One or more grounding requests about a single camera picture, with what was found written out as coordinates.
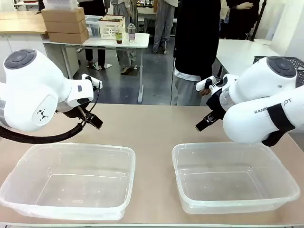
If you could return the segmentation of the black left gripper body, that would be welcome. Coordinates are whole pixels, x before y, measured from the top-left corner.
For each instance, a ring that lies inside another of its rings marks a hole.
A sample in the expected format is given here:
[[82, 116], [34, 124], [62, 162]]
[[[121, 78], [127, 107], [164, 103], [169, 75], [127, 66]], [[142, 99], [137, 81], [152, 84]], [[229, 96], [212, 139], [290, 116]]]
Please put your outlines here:
[[86, 110], [86, 107], [80, 105], [63, 114], [69, 118], [85, 119], [88, 110]]

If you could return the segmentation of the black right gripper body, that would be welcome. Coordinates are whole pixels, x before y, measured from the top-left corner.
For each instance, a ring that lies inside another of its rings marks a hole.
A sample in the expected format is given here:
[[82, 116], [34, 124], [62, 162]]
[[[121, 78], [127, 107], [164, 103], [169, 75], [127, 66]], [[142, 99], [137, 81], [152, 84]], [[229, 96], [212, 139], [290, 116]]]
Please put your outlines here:
[[217, 92], [212, 94], [206, 102], [207, 106], [212, 110], [212, 116], [216, 119], [223, 119], [225, 115], [225, 110], [221, 106], [219, 100], [221, 93], [222, 90], [218, 90]]

